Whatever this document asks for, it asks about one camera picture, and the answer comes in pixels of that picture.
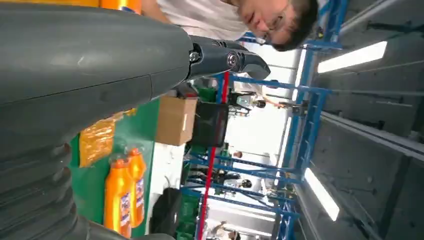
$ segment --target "bottle label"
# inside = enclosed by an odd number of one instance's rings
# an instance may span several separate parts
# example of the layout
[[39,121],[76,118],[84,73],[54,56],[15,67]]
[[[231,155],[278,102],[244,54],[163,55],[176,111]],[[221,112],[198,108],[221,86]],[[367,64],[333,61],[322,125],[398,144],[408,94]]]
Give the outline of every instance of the bottle label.
[[120,226],[125,227],[130,222],[130,194],[127,193],[120,199]]
[[144,179],[137,181],[135,187],[135,192],[137,194],[137,201],[135,206],[138,208],[144,203]]
[[136,13],[134,10],[132,10],[131,8],[129,8],[127,6],[120,7],[120,10],[125,11],[125,12],[129,12],[129,13]]

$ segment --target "bottle cap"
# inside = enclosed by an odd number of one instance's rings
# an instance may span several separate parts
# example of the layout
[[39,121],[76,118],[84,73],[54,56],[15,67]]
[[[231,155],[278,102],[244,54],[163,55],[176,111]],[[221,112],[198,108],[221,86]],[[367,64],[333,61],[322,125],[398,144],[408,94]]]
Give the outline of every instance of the bottle cap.
[[137,155],[139,155],[139,154],[140,154],[140,151],[139,151],[139,149],[138,149],[138,148],[136,148],[136,147],[131,148],[131,149],[129,150],[129,152],[128,152],[128,155],[129,155],[129,156],[131,156],[131,157],[133,157],[133,156],[137,156]]
[[121,168],[127,168],[128,167],[128,159],[121,154],[114,154],[110,156],[109,159],[110,167],[114,169],[121,169]]

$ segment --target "green table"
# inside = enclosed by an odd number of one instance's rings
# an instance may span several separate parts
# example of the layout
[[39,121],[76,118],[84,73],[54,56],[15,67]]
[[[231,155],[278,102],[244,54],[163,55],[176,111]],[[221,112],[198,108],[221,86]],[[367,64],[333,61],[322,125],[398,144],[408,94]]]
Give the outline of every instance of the green table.
[[[124,116],[116,123],[115,137],[143,145],[143,156],[147,165],[144,174],[144,209],[149,208],[150,181],[155,136],[159,113],[159,100],[141,105],[135,116]],[[109,173],[109,158],[104,157],[91,167],[78,168],[80,162],[79,136],[72,142],[72,187],[78,213],[91,221],[103,223],[103,206],[105,202],[105,179]],[[132,230],[132,237],[140,237],[146,231],[146,217],[143,223]]]

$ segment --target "blue steel frame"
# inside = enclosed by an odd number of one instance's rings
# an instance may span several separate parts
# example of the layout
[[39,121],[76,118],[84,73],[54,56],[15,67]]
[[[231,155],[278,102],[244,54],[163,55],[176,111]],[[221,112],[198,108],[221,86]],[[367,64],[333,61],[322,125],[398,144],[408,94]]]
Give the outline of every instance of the blue steel frame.
[[[305,121],[304,129],[303,129],[303,136],[301,139],[301,144],[300,144],[299,152],[297,155],[298,157],[295,163],[295,167],[280,168],[280,167],[276,167],[272,165],[266,165],[262,163],[251,162],[247,160],[241,160],[238,158],[231,158],[231,157],[225,157],[225,156],[215,156],[215,158],[222,161],[230,162],[229,166],[223,165],[223,164],[214,164],[213,167],[217,169],[222,169],[225,171],[238,172],[242,174],[257,176],[260,178],[277,179],[279,182],[279,185],[281,185],[281,183],[301,184],[303,182],[303,175],[304,175],[305,169],[309,166],[309,163],[312,157],[312,152],[314,149],[313,147],[314,147],[315,139],[319,129],[320,115],[324,106],[325,98],[327,94],[330,93],[330,91],[324,88],[308,87],[304,85],[295,86],[294,84],[281,83],[277,81],[256,80],[253,78],[238,77],[233,75],[230,76],[229,80],[231,82],[238,81],[243,83],[264,85],[264,86],[277,87],[277,88],[297,89],[297,91],[299,92],[299,95],[297,97],[297,103],[301,104],[305,98],[305,93],[308,93],[308,96],[310,97],[309,105],[308,105],[308,110],[305,116],[306,121]],[[207,155],[201,155],[198,153],[191,153],[190,155],[192,158],[186,161],[192,164],[205,165],[205,166],[209,164]],[[252,166],[259,167],[260,169],[246,170],[246,169],[236,168],[236,167],[232,167],[233,163],[252,165]],[[297,178],[286,177],[284,173],[290,173],[292,174],[291,176],[296,176]],[[202,194],[193,189],[202,187],[205,183],[203,181],[198,181],[194,179],[189,179],[188,182],[191,182],[197,185],[183,186],[181,188],[183,193],[187,195],[194,195],[194,196],[201,197]],[[259,197],[259,198],[265,197],[265,195],[261,193],[224,186],[224,185],[215,184],[215,183],[212,183],[211,187],[244,194],[254,200],[257,200],[260,203],[260,205],[235,201],[235,200],[226,199],[226,198],[217,197],[217,196],[208,196],[208,198],[210,199],[215,199],[215,200],[224,201],[227,203],[237,204],[237,205],[241,205],[245,207],[256,208],[256,209],[260,209],[264,211],[274,212],[276,214],[281,214],[282,218],[281,218],[281,224],[280,224],[280,229],[279,229],[277,239],[290,240],[291,237],[293,236],[294,222],[299,217],[298,213],[295,213],[293,211],[293,208],[291,207],[291,204],[293,204],[294,199],[267,195],[266,197],[276,200],[278,202],[277,207],[271,207],[267,205],[265,202],[256,198],[256,197]]]
[[301,104],[305,100],[305,93],[308,93],[309,103],[308,109],[305,116],[305,123],[303,125],[303,133],[300,139],[300,147],[296,156],[295,167],[288,168],[289,161],[292,156],[293,146],[296,137],[296,130],[298,128],[301,116],[293,116],[290,127],[290,134],[287,139],[287,149],[283,157],[283,168],[281,173],[295,173],[299,174],[303,178],[303,173],[306,168],[309,167],[312,158],[312,152],[314,151],[315,140],[317,138],[318,130],[320,127],[320,116],[323,110],[325,99],[330,90],[318,87],[308,87],[302,84],[306,83],[306,79],[312,71],[312,56],[310,50],[307,50],[305,55],[305,64],[303,72],[300,78],[300,85],[295,86],[294,84],[281,83],[275,81],[264,81],[256,80],[248,77],[231,76],[230,81],[239,81],[243,83],[265,85],[271,87],[285,88],[285,89],[297,89],[298,96],[296,104]]
[[[287,148],[283,156],[282,168],[259,164],[255,162],[249,162],[249,161],[245,161],[245,160],[241,160],[237,158],[223,157],[223,156],[216,156],[216,158],[223,161],[230,161],[231,163],[230,166],[225,166],[222,164],[214,164],[213,165],[214,168],[249,174],[249,175],[262,177],[262,178],[278,179],[279,189],[282,188],[282,186],[286,183],[292,183],[292,184],[302,183],[305,170],[309,166],[311,158],[312,158],[315,140],[317,138],[319,125],[320,125],[321,111],[323,109],[327,94],[331,93],[331,91],[327,89],[305,86],[308,82],[310,73],[313,70],[313,66],[312,66],[313,56],[314,56],[313,50],[342,49],[342,45],[338,43],[338,40],[339,40],[340,29],[342,27],[342,23],[346,14],[347,6],[348,6],[348,0],[328,0],[328,2],[319,10],[319,13],[318,13],[319,20],[321,21],[323,16],[328,13],[328,22],[325,25],[326,27],[324,28],[325,32],[324,32],[324,36],[322,40],[307,40],[305,44],[302,46],[302,48],[306,49],[306,54],[305,54],[299,86],[294,84],[279,83],[279,82],[273,82],[273,81],[255,80],[253,78],[246,78],[246,77],[236,77],[236,76],[230,77],[230,81],[239,81],[244,83],[251,83],[251,84],[257,84],[257,85],[265,85],[270,87],[278,87],[278,88],[293,89],[293,90],[297,89],[298,96],[296,99],[296,104],[301,104],[304,101],[305,93],[308,93],[308,96],[309,96],[308,109],[304,119],[305,121],[302,128],[302,133],[300,137],[300,145],[298,148],[298,152],[296,154],[296,161],[295,161],[294,168],[288,168],[288,165],[289,165],[292,152],[293,152],[293,146],[294,146],[295,138],[297,135],[296,132],[298,130],[299,122],[301,120],[300,116],[292,117],[291,127],[289,129],[289,137],[288,137],[288,141],[286,145]],[[256,37],[251,32],[247,32],[242,38],[239,39],[239,41],[256,43]],[[217,76],[219,80],[218,88],[217,88],[218,103],[221,100],[220,96],[222,95],[222,92],[223,92],[223,81],[222,81],[223,77],[222,76],[223,76],[222,74]],[[205,159],[204,156],[201,156],[198,154],[192,154],[192,156],[193,156],[193,159],[190,160],[191,163],[206,165],[206,166],[208,165],[208,160]],[[257,166],[257,167],[260,167],[261,169],[245,170],[240,168],[234,168],[232,167],[234,162]],[[280,177],[276,177],[274,174],[275,172],[280,172]],[[284,173],[295,174],[297,175],[299,179],[286,177]],[[202,181],[197,181],[192,179],[190,179],[189,181],[198,185],[183,186],[182,187],[183,194],[194,195],[194,196],[202,198],[203,195],[199,191],[192,190],[192,188],[201,187],[205,183]],[[242,193],[250,198],[257,200],[261,205],[254,205],[254,204],[225,199],[225,198],[216,197],[216,196],[208,196],[208,198],[224,201],[224,202],[228,202],[232,204],[238,204],[245,207],[261,209],[264,211],[270,211],[276,214],[281,214],[282,218],[281,218],[281,224],[280,224],[277,240],[294,239],[294,235],[293,235],[294,222],[299,217],[299,215],[293,211],[293,208],[291,206],[291,204],[293,203],[293,199],[268,195],[267,196],[268,198],[274,199],[278,202],[278,207],[272,208],[268,206],[265,202],[261,201],[260,199],[255,198],[255,197],[265,197],[265,195],[261,193],[229,187],[229,186],[223,186],[223,185],[219,185],[215,183],[212,183],[211,186],[213,188],[221,188],[224,190]]]

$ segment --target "orange package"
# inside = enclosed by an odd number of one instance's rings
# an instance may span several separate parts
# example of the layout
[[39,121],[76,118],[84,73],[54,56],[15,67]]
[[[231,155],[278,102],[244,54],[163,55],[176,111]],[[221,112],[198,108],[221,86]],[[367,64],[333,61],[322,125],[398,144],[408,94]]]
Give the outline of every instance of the orange package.
[[102,119],[79,134],[79,167],[89,167],[97,160],[112,153],[114,147],[115,122],[122,118],[117,113]]

